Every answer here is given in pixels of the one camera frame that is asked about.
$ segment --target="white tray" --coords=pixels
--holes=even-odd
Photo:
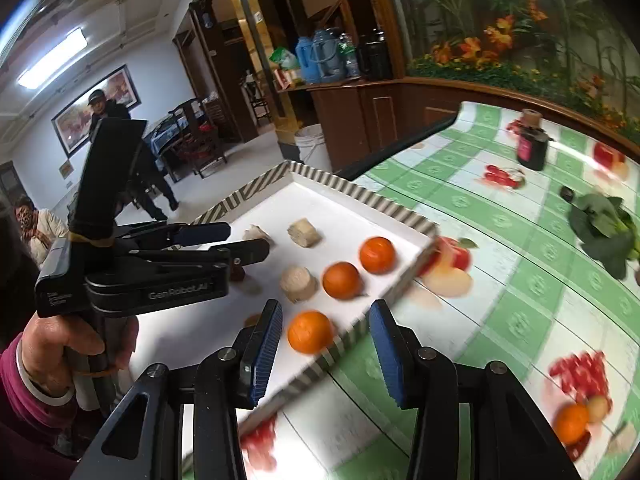
[[[287,227],[300,218],[307,218],[322,235],[313,248],[296,245],[287,234]],[[245,319],[259,313],[266,300],[278,300],[284,314],[283,331],[269,386],[256,410],[238,410],[241,433],[318,380],[367,333],[370,304],[377,298],[392,304],[402,294],[433,250],[436,237],[435,224],[415,212],[351,182],[290,161],[233,193],[195,222],[220,220],[231,225],[228,241],[241,240],[251,224],[260,226],[275,242],[270,255],[260,264],[245,267],[244,281],[231,283],[224,298],[139,316],[140,335],[130,371],[136,378],[156,362],[169,368],[197,364],[217,349],[230,346]],[[387,274],[375,276],[360,265],[358,249],[373,236],[388,238],[396,248],[398,263]],[[282,271],[290,265],[306,267],[320,282],[324,269],[341,260],[353,263],[360,271],[364,296],[334,300],[319,284],[308,301],[293,304],[278,286]],[[293,317],[309,309],[326,314],[337,329],[334,344],[317,356],[294,351],[286,337]],[[184,456],[193,449],[192,414],[193,407],[186,406]]]

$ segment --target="tangerine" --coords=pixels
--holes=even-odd
[[[371,274],[389,272],[396,262],[396,250],[393,244],[376,236],[366,240],[360,247],[360,263]]]
[[[353,264],[337,262],[324,271],[322,288],[336,300],[350,300],[362,290],[362,279]]]
[[[317,310],[301,312],[289,325],[287,339],[302,354],[317,354],[334,338],[334,327],[329,318]]]
[[[589,410],[584,404],[569,404],[562,408],[554,420],[554,431],[566,446],[575,444],[587,431]]]

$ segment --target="ceiling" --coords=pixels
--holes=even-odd
[[[28,131],[31,121],[57,95],[90,73],[119,49],[152,35],[171,36],[172,23],[181,21],[182,0],[44,0],[16,41],[0,70],[0,154],[9,153]],[[50,84],[29,90],[17,83],[22,72],[77,27],[88,42]]]

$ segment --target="blue thermos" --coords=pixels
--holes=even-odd
[[[316,30],[311,61],[316,63],[322,83],[333,83],[346,77],[344,63],[338,53],[338,40],[326,30]]]
[[[318,65],[311,61],[312,49],[313,43],[311,43],[311,39],[306,36],[300,36],[296,45],[296,56],[298,56],[298,62],[300,63],[302,79],[307,84],[320,82]]]

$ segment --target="ceiling light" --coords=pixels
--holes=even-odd
[[[56,73],[60,67],[86,47],[86,39],[80,28],[76,28],[61,43],[49,50],[34,66],[24,72],[18,83],[35,90]]]

